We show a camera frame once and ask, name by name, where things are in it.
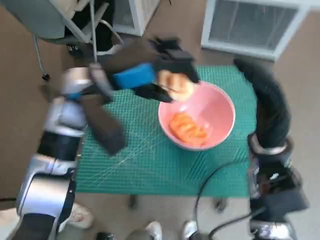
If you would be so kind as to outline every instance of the white cabinet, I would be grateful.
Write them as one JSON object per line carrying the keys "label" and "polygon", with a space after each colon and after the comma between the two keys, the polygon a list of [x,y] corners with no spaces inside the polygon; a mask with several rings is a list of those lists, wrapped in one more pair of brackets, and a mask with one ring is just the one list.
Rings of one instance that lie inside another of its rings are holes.
{"label": "white cabinet", "polygon": [[160,0],[116,0],[113,27],[117,32],[142,36]]}
{"label": "white cabinet", "polygon": [[306,17],[301,0],[207,0],[203,48],[276,60]]}

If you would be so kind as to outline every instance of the pink bowl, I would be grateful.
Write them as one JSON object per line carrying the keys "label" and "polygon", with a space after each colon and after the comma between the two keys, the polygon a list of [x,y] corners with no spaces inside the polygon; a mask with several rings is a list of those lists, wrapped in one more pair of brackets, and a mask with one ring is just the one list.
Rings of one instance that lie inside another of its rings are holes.
{"label": "pink bowl", "polygon": [[[208,137],[203,145],[188,145],[172,134],[169,122],[174,114],[180,112],[186,112],[206,129]],[[229,136],[235,124],[236,111],[225,91],[216,85],[201,81],[188,101],[161,102],[158,117],[163,131],[175,144],[187,150],[203,151],[217,146]]]}

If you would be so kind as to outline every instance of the green cutting mat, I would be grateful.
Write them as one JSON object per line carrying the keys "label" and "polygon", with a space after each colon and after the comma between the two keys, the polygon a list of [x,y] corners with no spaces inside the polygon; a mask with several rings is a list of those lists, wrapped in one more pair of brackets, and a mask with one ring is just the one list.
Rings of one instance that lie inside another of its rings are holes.
{"label": "green cutting mat", "polygon": [[[256,99],[251,86],[233,66],[197,68],[203,81],[225,90],[235,106],[235,125],[219,146],[192,152],[174,145],[158,122],[155,100],[119,91],[105,108],[126,128],[128,147],[110,157],[86,134],[77,173],[78,192],[108,194],[196,195],[204,179],[221,164],[247,159],[247,134],[255,128]],[[219,171],[204,195],[245,197],[248,164]]]}

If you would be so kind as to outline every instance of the carrot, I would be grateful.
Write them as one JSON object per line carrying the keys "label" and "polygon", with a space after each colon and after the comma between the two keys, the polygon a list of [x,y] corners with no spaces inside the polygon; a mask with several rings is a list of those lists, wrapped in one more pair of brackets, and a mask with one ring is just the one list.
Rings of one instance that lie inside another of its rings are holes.
{"label": "carrot", "polygon": [[207,139],[207,133],[203,127],[186,113],[176,113],[169,123],[172,133],[182,142],[192,145],[201,146]]}

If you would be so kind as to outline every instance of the floor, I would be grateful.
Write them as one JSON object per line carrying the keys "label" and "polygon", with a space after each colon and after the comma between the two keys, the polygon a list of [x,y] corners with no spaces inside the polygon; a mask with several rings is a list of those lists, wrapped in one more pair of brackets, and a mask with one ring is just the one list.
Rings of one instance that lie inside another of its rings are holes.
{"label": "floor", "polygon": [[[173,6],[163,0],[146,35],[174,33],[182,46],[196,58],[197,64],[230,64],[233,55],[201,49],[201,32],[205,0],[174,0]],[[19,192],[31,155],[41,136],[48,103],[41,94],[41,73],[31,35],[0,8],[0,197],[13,197]],[[320,13],[311,13],[296,33],[280,59],[272,65],[281,82],[292,112],[291,136],[295,142],[294,166],[304,180],[310,209],[290,216],[299,239],[316,240],[320,235],[318,136],[320,135]],[[63,46],[40,42],[45,66],[57,83],[64,69],[74,65]],[[192,216],[194,198],[141,196],[137,210],[128,210],[127,196],[78,194],[76,200],[87,206],[95,216],[94,226],[86,231],[68,227],[60,236],[66,239],[94,239],[97,231],[111,231],[123,240],[135,228],[157,219],[164,228],[164,239],[179,239],[184,221]],[[212,202],[205,198],[200,204],[200,227],[208,232],[222,221],[248,211],[246,199],[231,199],[227,210],[219,215]],[[219,239],[250,239],[247,222],[222,230]]]}

